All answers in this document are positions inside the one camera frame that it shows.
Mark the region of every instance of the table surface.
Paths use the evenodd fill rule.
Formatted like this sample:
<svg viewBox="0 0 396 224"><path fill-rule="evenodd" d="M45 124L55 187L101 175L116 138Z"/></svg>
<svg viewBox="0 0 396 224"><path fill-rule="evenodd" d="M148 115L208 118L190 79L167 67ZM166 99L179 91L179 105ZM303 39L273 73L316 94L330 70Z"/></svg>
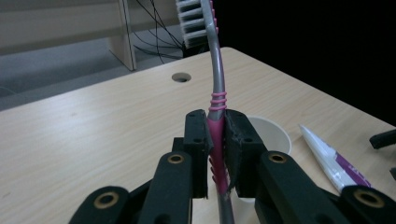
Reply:
<svg viewBox="0 0 396 224"><path fill-rule="evenodd" d="M389 173L396 148L369 142L394 126L235 49L221 51L228 108L282 126L290 155L320 188L337 194L298 124L396 199ZM191 80L176 82L176 73ZM67 223L96 189L131 191L150 180L174 137L183 136L186 114L207 111L212 82L207 52L1 112L0 223ZM193 223L219 223L212 181L209 199L193 201Z"/></svg>

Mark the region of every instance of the toothpaste tube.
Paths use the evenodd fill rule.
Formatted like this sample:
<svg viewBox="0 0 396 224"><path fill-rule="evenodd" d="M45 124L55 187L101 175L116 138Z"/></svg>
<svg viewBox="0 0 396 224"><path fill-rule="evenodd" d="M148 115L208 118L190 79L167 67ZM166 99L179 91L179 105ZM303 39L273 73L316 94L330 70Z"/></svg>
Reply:
<svg viewBox="0 0 396 224"><path fill-rule="evenodd" d="M305 128L305 126L301 124L299 126L306 143L338 192L341 192L343 187L349 185L371 187L367 179L334 148Z"/></svg>

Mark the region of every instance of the white cup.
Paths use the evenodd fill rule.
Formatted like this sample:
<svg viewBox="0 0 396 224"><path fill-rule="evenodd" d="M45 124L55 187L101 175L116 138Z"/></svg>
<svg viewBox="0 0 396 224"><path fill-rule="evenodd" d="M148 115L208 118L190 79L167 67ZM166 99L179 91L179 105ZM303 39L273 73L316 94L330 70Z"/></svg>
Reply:
<svg viewBox="0 0 396 224"><path fill-rule="evenodd" d="M291 141L289 135L282 127L260 116L247 115L247 118L269 151L275 150L290 154ZM260 224L254 208L255 199L238 198L237 193L233 191L231 200L235 224Z"/></svg>
<svg viewBox="0 0 396 224"><path fill-rule="evenodd" d="M291 141L286 131L270 119L247 115L259 137L269 151L291 152Z"/></svg>

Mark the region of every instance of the gray floor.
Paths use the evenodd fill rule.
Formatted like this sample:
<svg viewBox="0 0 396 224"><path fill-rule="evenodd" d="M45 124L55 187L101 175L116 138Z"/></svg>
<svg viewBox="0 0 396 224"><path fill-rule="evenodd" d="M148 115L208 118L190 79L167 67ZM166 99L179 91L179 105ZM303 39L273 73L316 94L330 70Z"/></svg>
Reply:
<svg viewBox="0 0 396 224"><path fill-rule="evenodd" d="M0 111L178 60L182 50L171 45L182 42L180 28L166 30L134 34L134 71L111 53L106 38L0 56Z"/></svg>

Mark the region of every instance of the toothbrush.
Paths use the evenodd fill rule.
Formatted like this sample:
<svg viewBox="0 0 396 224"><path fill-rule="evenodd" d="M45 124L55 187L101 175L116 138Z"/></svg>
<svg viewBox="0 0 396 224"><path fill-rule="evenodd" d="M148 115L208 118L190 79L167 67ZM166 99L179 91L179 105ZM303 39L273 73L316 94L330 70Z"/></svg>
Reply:
<svg viewBox="0 0 396 224"><path fill-rule="evenodd" d="M219 47L213 2L209 0L177 0L178 17L186 49L208 43L213 68L213 93L207 124L214 148L210 153L213 180L216 183L220 223L234 223L233 207L228 191L228 176L223 159L223 125L226 109L224 72Z"/></svg>

